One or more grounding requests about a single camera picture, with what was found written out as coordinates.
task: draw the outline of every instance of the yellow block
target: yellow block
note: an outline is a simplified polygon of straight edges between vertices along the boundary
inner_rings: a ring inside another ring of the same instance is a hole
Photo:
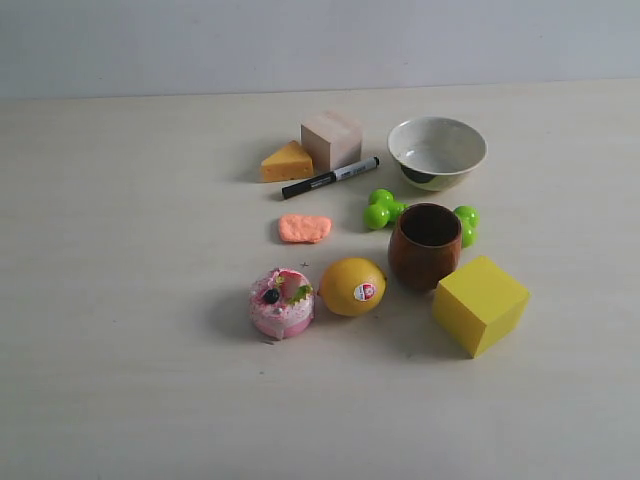
[[[292,140],[263,160],[260,173],[263,182],[310,178],[313,176],[313,162],[311,156],[304,151],[300,144]]]
[[[531,294],[488,257],[440,280],[433,316],[472,357],[515,328]]]

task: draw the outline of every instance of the green ball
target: green ball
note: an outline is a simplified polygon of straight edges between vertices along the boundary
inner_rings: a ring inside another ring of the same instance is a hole
[[[392,222],[395,222],[398,219],[398,217],[402,214],[402,212],[405,211],[405,209],[407,208],[407,204],[400,203],[400,202],[392,202],[387,205],[387,208],[389,209],[389,214],[390,214],[389,220]]]
[[[460,224],[462,225],[462,248],[470,247],[476,242],[476,230],[466,218],[460,218]]]
[[[460,218],[467,219],[469,225],[471,225],[473,228],[476,228],[478,226],[480,217],[478,216],[478,211],[475,208],[469,205],[461,205],[460,207],[456,208],[453,213],[458,215],[458,217]]]
[[[391,203],[393,202],[393,194],[389,190],[385,190],[384,188],[379,188],[371,192],[369,195],[369,205],[373,205],[374,203]]]
[[[371,230],[379,230],[389,222],[389,209],[381,203],[374,203],[364,209],[364,223]]]

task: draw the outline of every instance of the beige cube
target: beige cube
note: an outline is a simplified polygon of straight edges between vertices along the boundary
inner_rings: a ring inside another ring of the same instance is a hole
[[[328,110],[302,123],[300,140],[314,170],[328,172],[360,160],[362,125]]]

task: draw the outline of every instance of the orange sponge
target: orange sponge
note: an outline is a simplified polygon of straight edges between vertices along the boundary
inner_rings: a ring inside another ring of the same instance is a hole
[[[318,243],[329,235],[331,219],[327,217],[287,214],[278,223],[280,238],[287,243]]]

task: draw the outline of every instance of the white wall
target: white wall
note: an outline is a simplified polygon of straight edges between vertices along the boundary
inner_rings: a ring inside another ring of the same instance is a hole
[[[0,0],[0,97],[640,76],[638,0]]]

